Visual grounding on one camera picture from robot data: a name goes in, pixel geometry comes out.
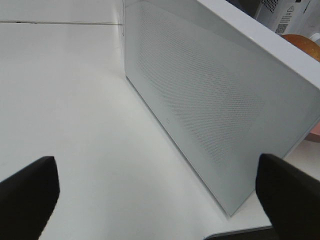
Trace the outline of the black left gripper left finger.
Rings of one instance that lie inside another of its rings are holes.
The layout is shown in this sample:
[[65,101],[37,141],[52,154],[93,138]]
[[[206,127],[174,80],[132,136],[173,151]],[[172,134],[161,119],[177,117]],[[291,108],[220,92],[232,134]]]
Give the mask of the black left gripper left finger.
[[38,240],[60,196],[56,160],[44,156],[0,182],[0,238]]

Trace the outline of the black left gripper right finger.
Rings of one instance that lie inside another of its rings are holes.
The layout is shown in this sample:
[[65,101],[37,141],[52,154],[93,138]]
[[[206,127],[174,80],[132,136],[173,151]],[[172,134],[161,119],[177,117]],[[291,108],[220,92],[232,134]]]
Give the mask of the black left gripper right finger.
[[320,182],[283,159],[259,157],[255,192],[281,240],[320,238]]

